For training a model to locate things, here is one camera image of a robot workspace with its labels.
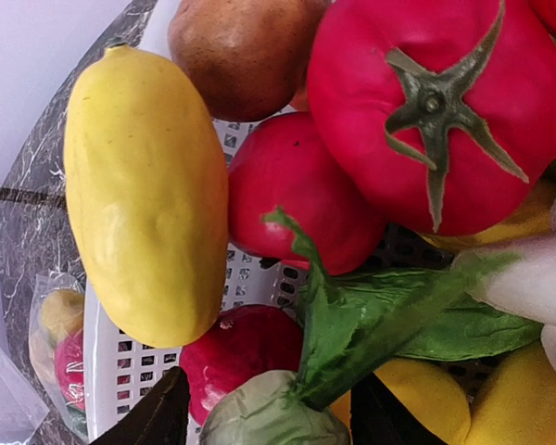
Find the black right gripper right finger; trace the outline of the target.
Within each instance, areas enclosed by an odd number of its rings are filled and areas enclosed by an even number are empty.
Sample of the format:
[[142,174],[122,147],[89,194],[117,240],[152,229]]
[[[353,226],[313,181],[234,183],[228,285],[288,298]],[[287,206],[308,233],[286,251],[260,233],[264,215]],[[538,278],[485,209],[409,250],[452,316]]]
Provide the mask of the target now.
[[375,375],[351,389],[350,429],[356,445],[444,445]]

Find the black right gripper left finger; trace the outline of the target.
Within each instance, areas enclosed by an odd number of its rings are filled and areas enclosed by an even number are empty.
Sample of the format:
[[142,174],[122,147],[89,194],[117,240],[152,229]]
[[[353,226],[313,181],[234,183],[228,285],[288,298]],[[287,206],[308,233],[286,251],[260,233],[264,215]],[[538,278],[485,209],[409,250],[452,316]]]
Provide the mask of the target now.
[[172,367],[95,445],[185,445],[190,389],[185,371]]

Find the red toy apple large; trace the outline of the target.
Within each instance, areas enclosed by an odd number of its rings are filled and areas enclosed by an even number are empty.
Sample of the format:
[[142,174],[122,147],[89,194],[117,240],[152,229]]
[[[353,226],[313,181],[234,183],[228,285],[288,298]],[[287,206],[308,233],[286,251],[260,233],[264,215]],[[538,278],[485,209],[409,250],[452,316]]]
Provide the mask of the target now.
[[54,365],[57,383],[67,401],[75,408],[85,411],[83,331],[62,340],[56,347]]

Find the large clear zip bag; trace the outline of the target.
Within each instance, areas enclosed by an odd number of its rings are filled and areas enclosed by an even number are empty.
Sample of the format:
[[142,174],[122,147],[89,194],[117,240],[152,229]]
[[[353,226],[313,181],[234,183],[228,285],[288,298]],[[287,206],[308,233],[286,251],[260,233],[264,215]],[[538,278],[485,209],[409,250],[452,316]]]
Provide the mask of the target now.
[[86,444],[83,322],[78,280],[62,272],[37,274],[29,315],[32,368],[66,427]]

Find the small clear zip bag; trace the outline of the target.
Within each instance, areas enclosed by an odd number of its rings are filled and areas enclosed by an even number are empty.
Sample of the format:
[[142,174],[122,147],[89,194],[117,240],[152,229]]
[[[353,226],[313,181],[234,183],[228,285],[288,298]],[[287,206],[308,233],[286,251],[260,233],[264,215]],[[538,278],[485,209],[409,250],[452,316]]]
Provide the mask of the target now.
[[29,444],[49,409],[0,348],[0,444]]

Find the white toy radish green leaves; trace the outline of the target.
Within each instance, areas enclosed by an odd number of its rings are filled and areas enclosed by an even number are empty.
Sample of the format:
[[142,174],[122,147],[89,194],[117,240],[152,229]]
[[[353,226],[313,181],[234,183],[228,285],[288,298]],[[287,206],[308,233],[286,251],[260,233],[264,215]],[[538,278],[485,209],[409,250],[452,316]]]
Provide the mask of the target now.
[[224,396],[203,424],[202,444],[354,444],[330,406],[393,359],[429,362],[472,403],[511,353],[542,345],[541,322],[475,300],[491,279],[515,281],[531,252],[483,253],[442,270],[360,269],[331,276],[311,238],[283,210],[265,215],[293,234],[309,261],[299,289],[303,346],[296,372],[267,371]]

